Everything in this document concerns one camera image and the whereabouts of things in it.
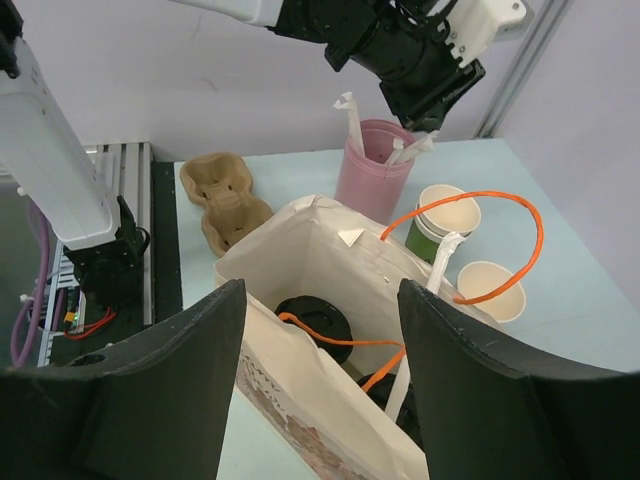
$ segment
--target bag handle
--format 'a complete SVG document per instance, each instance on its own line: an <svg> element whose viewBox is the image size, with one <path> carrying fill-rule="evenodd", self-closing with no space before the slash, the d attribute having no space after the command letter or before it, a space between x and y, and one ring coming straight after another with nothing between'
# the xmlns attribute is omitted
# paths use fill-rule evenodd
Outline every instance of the bag handle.
<svg viewBox="0 0 640 480"><path fill-rule="evenodd" d="M407 220L412 219L413 217L417 217L418 215L421 215L427 210L431 210L432 208L439 207L440 205L444 205L446 203L457 202L458 200L464 200L465 198L473 198L473 197L505 198L507 200L513 200L514 202L519 203L520 205L525 207L527 210L529 210L529 212L533 216L533 219L536 222L536 229L538 231L538 234L536 238L536 246L533 249L533 254L529 259L529 262L527 262L527 264L524 267L518 270L518 272L516 272L505 283L503 283L498 288L496 288L495 290L485 295L481 295L475 298L468 298L468 299L465 299L462 297L455 297L453 301L459 305L475 305L476 303L486 302L487 300L491 300L492 298L495 298L498 295L502 295L504 292L506 292L511 287L513 287L516 283L522 280L522 278L527 273L529 273L529 271L533 268L535 263L538 261L538 258L540 257L540 252L542 251L542 245L544 243L544 225L542 223L542 216L540 215L540 212L538 212L538 209L531 202L529 202L526 198L523 198L519 195L498 192L494 190L461 193L460 195L454 195L452 197L447 197L447 198L443 198L441 200L435 201L433 203L430 203L429 205L426 205L424 207L418 208L417 210L414 210L413 212L405 215L404 217L400 217L398 220L396 220L391 225L389 225L389 227L387 227L387 229L384 232L382 232L382 235L380 235L380 240L384 241L391 234L391 232L393 232L393 230L396 229L396 227L406 222Z"/></svg>
<svg viewBox="0 0 640 480"><path fill-rule="evenodd" d="M400 342L394 342L393 340L377 340L377 341L369 341L369 340L334 340L333 338L325 337L324 335L320 335L316 331L314 331L311 327L305 325L300 321L298 317L296 317L293 313L282 312L278 315L278 318L283 322L290 321L293 322L297 327L301 328L309 335L311 335L316 340L320 340L321 342L330 343L332 345L343 345L343 346L353 346L353 347L367 347L372 345L395 345L396 347L400 347L400 351L396 353L391 360L389 360L382 368L380 368L376 373L374 373L371 378L362 386L362 390L368 392L371 387L373 387L376 383L382 380L387 373L393 370L402 357L406 355L406 350L404 345Z"/></svg>

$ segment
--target black cup lid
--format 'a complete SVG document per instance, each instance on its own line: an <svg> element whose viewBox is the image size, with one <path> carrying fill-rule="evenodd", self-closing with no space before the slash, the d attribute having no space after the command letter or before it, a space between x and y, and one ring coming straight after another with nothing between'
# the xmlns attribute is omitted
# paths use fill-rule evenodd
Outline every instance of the black cup lid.
<svg viewBox="0 0 640 480"><path fill-rule="evenodd" d="M309 295L290 298L276 308L276 315L283 312L295 315L302 323L322 336L334 340L353 341L349 322L340 310L326 300ZM326 350L339 364L346 362L353 351L351 345L333 345L315 338L313 341L318 348Z"/></svg>

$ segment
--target pink container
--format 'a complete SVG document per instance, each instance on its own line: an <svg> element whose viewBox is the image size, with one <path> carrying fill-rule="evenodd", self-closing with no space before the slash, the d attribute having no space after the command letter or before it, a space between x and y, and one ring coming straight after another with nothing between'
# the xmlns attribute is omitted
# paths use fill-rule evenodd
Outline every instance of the pink container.
<svg viewBox="0 0 640 480"><path fill-rule="evenodd" d="M362 140L365 156L347 138L335 199L383 225L388 225L407 182L414 161L386 167L393 153L393 139L408 147L415 139L402 127L386 120L365 120Z"/></svg>

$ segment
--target white tote bag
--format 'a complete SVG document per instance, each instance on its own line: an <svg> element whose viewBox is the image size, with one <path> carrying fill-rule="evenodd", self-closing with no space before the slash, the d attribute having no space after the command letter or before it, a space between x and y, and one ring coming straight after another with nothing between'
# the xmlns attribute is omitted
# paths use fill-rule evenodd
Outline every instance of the white tote bag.
<svg viewBox="0 0 640 480"><path fill-rule="evenodd" d="M343 369L273 313L285 299L313 295L345 315L354 340L403 342L400 281L426 285L431 267L394 239L381 241L383 230L334 200L304 197L215 265L217 285L243 278L247 286L237 385L322 479L429 477L424 452L354 381L398 347L355 347ZM444 284L439 295L453 305L455 293ZM499 328L474 307L456 307Z"/></svg>

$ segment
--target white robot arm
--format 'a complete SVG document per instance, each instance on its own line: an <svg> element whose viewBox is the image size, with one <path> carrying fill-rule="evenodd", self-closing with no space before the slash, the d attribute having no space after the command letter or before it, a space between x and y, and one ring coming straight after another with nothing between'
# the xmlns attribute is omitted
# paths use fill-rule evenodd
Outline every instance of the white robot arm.
<svg viewBox="0 0 640 480"><path fill-rule="evenodd" d="M485 74L478 55L531 21L523 0L174 0L325 43L339 71L354 60L380 79L409 130L439 129ZM48 218L88 299L136 298L149 234L97 177L22 39L22 18L0 0L0 163Z"/></svg>

